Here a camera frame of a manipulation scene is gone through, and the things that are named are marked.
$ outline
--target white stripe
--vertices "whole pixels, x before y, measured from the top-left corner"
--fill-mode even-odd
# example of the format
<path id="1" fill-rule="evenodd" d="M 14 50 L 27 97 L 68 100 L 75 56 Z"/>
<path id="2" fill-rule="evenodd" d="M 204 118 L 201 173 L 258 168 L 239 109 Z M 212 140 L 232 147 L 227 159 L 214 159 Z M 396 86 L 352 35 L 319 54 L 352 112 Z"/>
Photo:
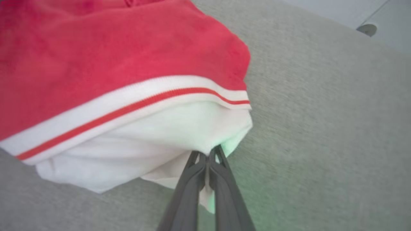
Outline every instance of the white stripe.
<path id="1" fill-rule="evenodd" d="M 240 100 L 248 100 L 247 92 L 245 90 L 227 90 L 222 88 L 221 86 L 217 85 L 214 81 L 200 77 L 200 76 L 166 76 L 166 77 L 159 77 L 155 79 L 150 79 L 141 83 L 131 84 L 123 88 L 119 88 L 115 91 L 106 93 L 98 98 L 95 98 L 87 103 L 84 103 L 76 108 L 70 109 L 66 112 L 61 113 L 49 120 L 41 122 L 36 126 L 28 128 L 20 133 L 17 133 L 7 139 L 4 139 L 0 142 L 0 147 L 8 151 L 10 154 L 16 156 L 19 155 L 27 150 L 37 147 L 38 145 L 49 141 L 61 134 L 64 134 L 76 127 L 82 126 L 92 120 L 100 118 L 110 112 L 116 111 L 121 109 L 125 106 L 128 106 L 132 103 L 141 101 L 153 95 L 157 95 L 163 92 L 167 92 L 170 90 L 177 90 L 182 88 L 207 88 L 210 90 L 214 90 L 222 97 L 231 100 L 231 101 L 240 101 Z M 211 100 L 218 102 L 219 104 L 226 106 L 228 108 L 249 108 L 249 105 L 231 105 L 220 98 L 213 96 L 211 97 L 210 94 L 198 94 L 196 99 L 189 100 L 189 102 L 194 101 L 203 101 L 203 100 Z M 179 104 L 179 101 L 170 101 L 172 105 Z M 139 114 L 133 114 L 133 119 L 130 121 L 135 120 L 137 118 L 141 118 L 141 116 L 146 116 L 150 113 L 155 111 L 161 110 L 162 107 L 168 106 L 168 104 L 158 103 L 158 105 L 162 105 L 162 107 L 157 107 L 157 104 L 154 107 L 156 110 L 150 111 L 145 107 L 143 112 L 142 110 L 138 110 Z M 115 127 L 111 127 L 111 122 L 107 123 L 108 130 L 113 129 Z M 49 149 L 44 153 L 55 153 L 56 151 L 52 151 Z"/>
<path id="2" fill-rule="evenodd" d="M 158 103 L 155 103 L 150 106 L 144 107 L 142 109 L 130 112 L 114 120 L 108 121 L 100 126 L 94 127 L 69 140 L 61 142 L 60 144 L 54 147 L 51 147 L 29 159 L 23 160 L 23 162 L 29 165 L 37 164 L 69 148 L 75 147 L 76 145 L 79 145 L 80 143 L 86 140 L 92 139 L 110 130 L 119 128 L 120 126 L 126 125 L 127 123 L 133 122 L 136 120 L 136 118 L 142 118 L 144 116 L 148 116 L 152 113 L 155 113 L 160 110 L 164 110 L 168 107 L 175 106 L 177 104 L 185 104 L 185 103 L 198 102 L 198 101 L 214 101 L 230 109 L 251 109 L 249 104 L 238 104 L 238 105 L 229 104 L 221 100 L 218 96 L 207 94 L 207 93 L 196 93 L 196 94 L 176 96 L 173 98 L 159 101 Z"/>

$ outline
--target red fabric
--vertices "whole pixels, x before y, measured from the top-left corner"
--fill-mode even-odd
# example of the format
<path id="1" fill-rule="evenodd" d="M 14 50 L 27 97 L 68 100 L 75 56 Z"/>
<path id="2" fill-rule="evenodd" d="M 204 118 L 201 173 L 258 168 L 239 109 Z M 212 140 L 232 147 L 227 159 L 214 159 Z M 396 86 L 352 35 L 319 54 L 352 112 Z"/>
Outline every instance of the red fabric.
<path id="1" fill-rule="evenodd" d="M 0 4 L 0 140 L 159 76 L 246 89 L 247 47 L 189 0 Z"/>

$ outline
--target gray fabric surface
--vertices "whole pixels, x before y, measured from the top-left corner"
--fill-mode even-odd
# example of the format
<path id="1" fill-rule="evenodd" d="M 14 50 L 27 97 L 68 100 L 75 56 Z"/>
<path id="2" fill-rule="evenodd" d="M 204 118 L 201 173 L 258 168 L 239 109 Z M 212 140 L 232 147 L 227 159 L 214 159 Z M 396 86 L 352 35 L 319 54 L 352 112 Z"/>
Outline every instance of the gray fabric surface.
<path id="1" fill-rule="evenodd" d="M 411 230 L 411 60 L 280 1 L 196 0 L 249 46 L 254 128 L 229 157 L 257 230 Z M 172 190 L 103 195 L 0 155 L 2 231 L 152 231 Z M 200 208 L 199 230 L 214 230 Z"/>

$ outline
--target towel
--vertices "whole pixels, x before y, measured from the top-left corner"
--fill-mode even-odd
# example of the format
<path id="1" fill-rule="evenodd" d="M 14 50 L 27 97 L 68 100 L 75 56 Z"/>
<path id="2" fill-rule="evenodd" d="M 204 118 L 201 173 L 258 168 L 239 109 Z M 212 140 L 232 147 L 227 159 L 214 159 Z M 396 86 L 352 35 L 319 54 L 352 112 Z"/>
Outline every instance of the towel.
<path id="1" fill-rule="evenodd" d="M 189 0 L 6 0 L 0 30 L 0 147 L 44 179 L 174 188 L 252 127 L 248 48 Z"/>

